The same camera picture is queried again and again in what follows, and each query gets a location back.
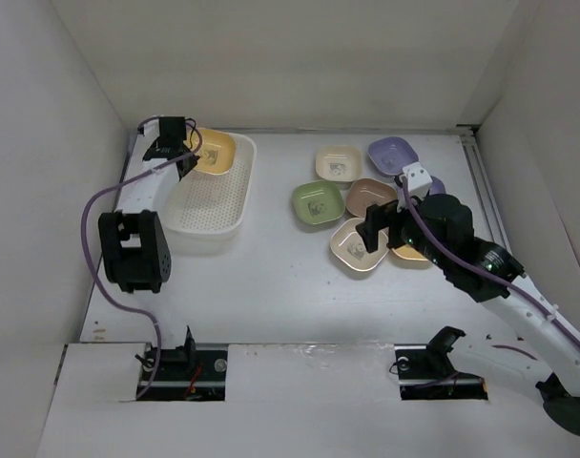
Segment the green panda plate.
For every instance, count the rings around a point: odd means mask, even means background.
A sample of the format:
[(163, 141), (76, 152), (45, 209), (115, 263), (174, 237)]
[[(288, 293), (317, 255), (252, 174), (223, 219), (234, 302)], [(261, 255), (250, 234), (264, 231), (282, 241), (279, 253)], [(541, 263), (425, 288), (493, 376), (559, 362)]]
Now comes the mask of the green panda plate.
[(298, 219), (310, 226), (336, 221), (345, 212), (340, 189), (328, 180), (312, 181), (296, 187), (291, 199)]

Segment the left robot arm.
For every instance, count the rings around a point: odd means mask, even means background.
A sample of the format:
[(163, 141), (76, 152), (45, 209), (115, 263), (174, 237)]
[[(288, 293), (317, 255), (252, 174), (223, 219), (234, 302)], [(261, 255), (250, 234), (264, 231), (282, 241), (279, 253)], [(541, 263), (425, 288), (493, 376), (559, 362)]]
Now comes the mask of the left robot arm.
[(202, 136), (192, 118), (160, 116), (138, 128), (134, 153), (142, 170), (128, 181), (130, 193), (98, 218), (106, 277), (125, 293), (158, 293), (172, 258), (159, 211), (167, 196), (199, 161)]

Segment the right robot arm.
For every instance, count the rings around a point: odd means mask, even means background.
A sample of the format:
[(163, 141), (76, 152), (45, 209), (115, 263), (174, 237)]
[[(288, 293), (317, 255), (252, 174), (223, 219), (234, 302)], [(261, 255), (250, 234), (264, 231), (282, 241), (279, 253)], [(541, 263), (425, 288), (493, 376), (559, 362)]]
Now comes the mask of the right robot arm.
[(408, 245), (443, 272), (445, 280), (510, 325), (536, 352), (477, 343), (446, 326), (417, 352), (423, 390), (459, 374), (498, 383), (531, 399), (565, 431), (580, 437), (580, 332), (537, 290), (523, 265), (502, 246), (475, 236), (471, 210), (456, 197), (412, 198), (372, 205), (356, 227), (367, 252)]

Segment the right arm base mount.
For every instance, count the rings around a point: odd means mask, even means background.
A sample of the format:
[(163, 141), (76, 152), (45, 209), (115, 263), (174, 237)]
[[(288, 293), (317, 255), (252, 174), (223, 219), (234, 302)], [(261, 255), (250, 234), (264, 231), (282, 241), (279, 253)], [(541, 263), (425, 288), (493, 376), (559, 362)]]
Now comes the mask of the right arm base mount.
[(428, 343), (394, 346), (388, 373), (397, 378), (403, 401), (487, 401), (485, 381), (458, 371), (448, 358), (453, 345), (466, 333), (446, 326)]

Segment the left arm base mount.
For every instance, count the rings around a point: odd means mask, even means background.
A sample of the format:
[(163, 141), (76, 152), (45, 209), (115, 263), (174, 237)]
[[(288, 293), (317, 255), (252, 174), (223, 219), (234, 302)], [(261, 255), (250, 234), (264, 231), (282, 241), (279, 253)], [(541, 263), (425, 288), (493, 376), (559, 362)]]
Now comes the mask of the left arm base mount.
[(160, 351), (148, 346), (135, 358), (141, 365), (136, 399), (143, 402), (222, 402), (226, 394), (228, 344), (196, 343), (187, 328), (184, 344)]

